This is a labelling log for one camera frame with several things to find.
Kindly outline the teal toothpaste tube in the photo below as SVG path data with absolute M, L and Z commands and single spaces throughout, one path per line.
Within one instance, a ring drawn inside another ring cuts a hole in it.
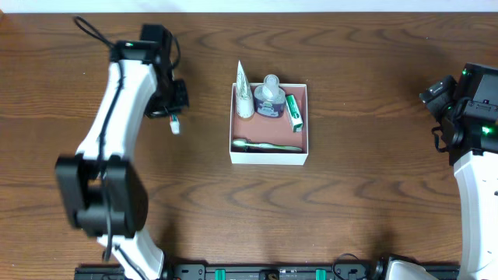
M 170 129 L 174 135 L 179 135 L 181 133 L 181 125 L 176 114 L 170 115 Z

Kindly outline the green toothbrush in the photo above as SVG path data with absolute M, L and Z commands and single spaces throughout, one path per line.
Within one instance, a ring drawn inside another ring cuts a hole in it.
M 268 150 L 281 150 L 281 151 L 287 151 L 287 152 L 302 152 L 303 150 L 300 147 L 296 146 L 288 146 L 288 145 L 274 145 L 266 142 L 262 143 L 253 143 L 249 142 L 247 139 L 244 138 L 237 138 L 232 141 L 232 145 L 237 148 L 243 148 L 243 149 L 268 149 Z

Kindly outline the clear sanitizer bottle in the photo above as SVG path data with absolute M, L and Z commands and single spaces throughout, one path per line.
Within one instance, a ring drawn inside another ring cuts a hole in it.
M 279 87 L 279 78 L 270 74 L 254 90 L 255 112 L 263 117 L 280 118 L 283 115 L 286 93 Z

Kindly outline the green soap box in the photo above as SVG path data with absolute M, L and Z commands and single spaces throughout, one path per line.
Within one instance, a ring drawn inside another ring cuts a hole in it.
M 293 132 L 301 132 L 303 119 L 294 95 L 286 95 L 286 112 Z

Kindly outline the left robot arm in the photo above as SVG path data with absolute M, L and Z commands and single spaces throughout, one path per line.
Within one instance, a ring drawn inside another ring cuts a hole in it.
M 145 24 L 138 40 L 110 42 L 84 18 L 78 28 L 109 49 L 107 88 L 93 125 L 74 156 L 59 156 L 55 176 L 69 223 L 104 247 L 102 265 L 81 265 L 76 279 L 172 279 L 165 253 L 145 228 L 149 198 L 132 165 L 142 119 L 178 114 L 189 105 L 184 80 L 174 78 L 177 38 Z M 109 265 L 110 257 L 118 261 Z

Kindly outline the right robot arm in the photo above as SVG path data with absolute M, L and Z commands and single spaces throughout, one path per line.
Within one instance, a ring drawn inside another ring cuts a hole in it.
M 461 202 L 459 267 L 428 268 L 389 257 L 379 279 L 495 279 L 497 277 L 497 70 L 468 63 L 420 93 L 435 118 L 439 153 L 448 153 Z

